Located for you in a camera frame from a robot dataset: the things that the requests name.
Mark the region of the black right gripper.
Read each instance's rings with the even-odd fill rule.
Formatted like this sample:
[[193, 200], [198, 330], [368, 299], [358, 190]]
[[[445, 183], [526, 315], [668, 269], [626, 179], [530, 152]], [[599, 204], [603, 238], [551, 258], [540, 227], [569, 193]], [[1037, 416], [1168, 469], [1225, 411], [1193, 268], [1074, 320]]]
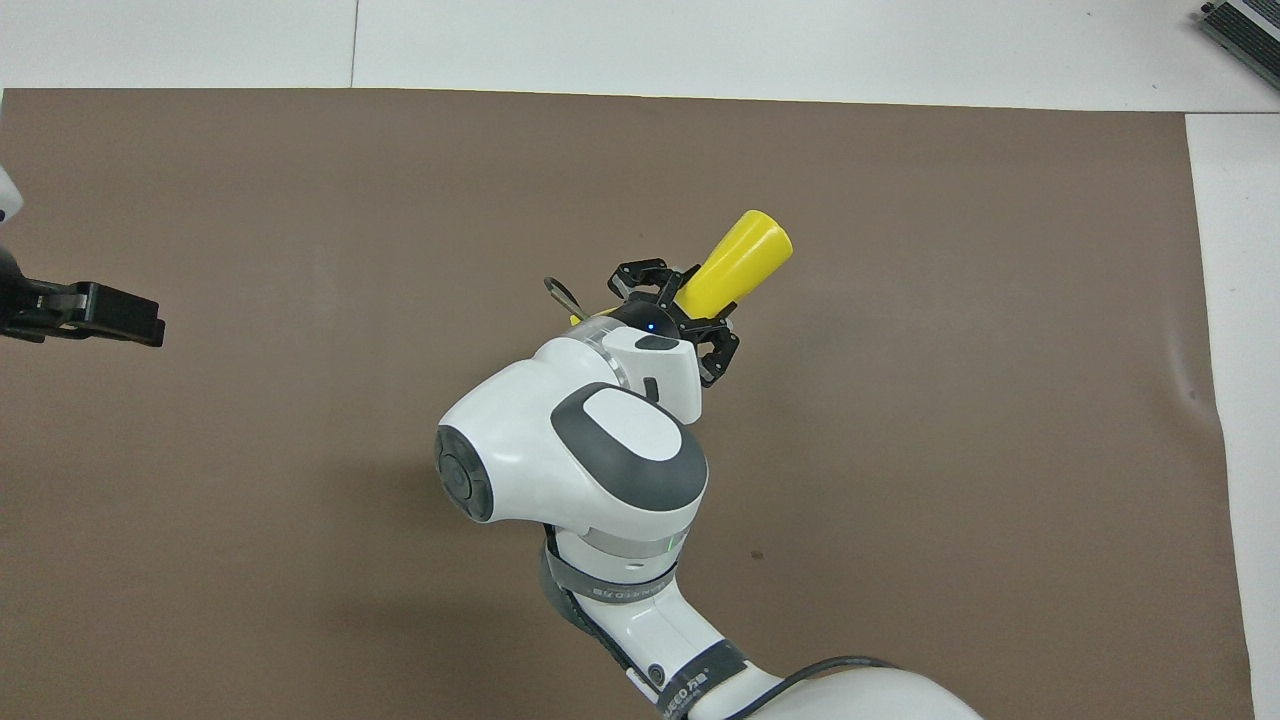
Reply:
[[613, 319], [649, 334], [710, 347], [698, 357], [703, 388], [714, 386], [728, 370], [740, 340], [727, 318], [695, 318], [686, 311], [681, 270], [660, 258], [622, 263], [608, 288], [623, 300], [612, 310]]

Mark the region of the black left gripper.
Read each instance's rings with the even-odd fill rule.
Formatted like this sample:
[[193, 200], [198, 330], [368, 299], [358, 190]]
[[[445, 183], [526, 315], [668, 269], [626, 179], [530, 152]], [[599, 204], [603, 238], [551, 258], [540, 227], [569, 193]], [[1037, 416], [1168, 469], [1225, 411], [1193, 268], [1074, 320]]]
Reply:
[[[74, 311], [74, 327], [69, 327]], [[105, 338], [163, 347], [165, 322], [156, 301], [99, 282], [74, 286], [31, 281], [1, 247], [1, 334], [42, 343]]]

